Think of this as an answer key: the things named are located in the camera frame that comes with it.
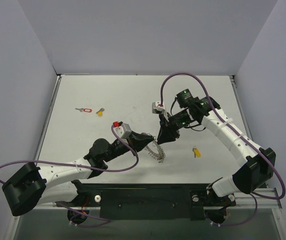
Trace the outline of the silver spiked keyring disc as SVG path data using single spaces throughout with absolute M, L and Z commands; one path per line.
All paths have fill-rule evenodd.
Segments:
M 149 133 L 145 133 L 145 132 L 143 132 L 142 134 L 146 135 L 146 136 L 153 137 L 151 144 L 155 148 L 155 150 L 153 150 L 147 145 L 144 148 L 144 150 L 146 150 L 148 152 L 149 156 L 152 157 L 153 159 L 155 159 L 158 163 L 163 163 L 166 155 L 165 155 L 163 148 L 160 145 L 158 145 L 158 143 L 156 142 L 156 137 L 152 136 Z

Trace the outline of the yellow tag key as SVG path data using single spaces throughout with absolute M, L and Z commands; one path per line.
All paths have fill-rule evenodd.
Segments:
M 200 153 L 200 151 L 196 147 L 193 148 L 193 153 L 194 153 L 194 157 L 195 158 L 200 158 L 201 157 L 201 153 Z

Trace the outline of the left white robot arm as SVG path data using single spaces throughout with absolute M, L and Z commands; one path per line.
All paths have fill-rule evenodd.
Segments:
M 43 193 L 57 185 L 74 180 L 90 179 L 107 172 L 107 162 L 131 151 L 134 156 L 153 141 L 151 135 L 131 132 L 127 139 L 117 138 L 113 143 L 97 139 L 84 157 L 68 163 L 33 162 L 24 164 L 2 185 L 13 216 L 21 216 L 41 203 Z

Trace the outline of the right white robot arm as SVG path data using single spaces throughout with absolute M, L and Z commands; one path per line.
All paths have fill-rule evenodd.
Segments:
M 176 101 L 181 111 L 175 115 L 170 115 L 159 101 L 152 103 L 152 112 L 160 119 L 157 143 L 174 142 L 180 137 L 180 129 L 197 122 L 223 143 L 240 167 L 233 175 L 222 177 L 208 186 L 206 199 L 209 203 L 216 205 L 225 196 L 236 192 L 250 194 L 273 176 L 275 152 L 250 140 L 213 98 L 193 97 L 186 89 L 176 95 Z

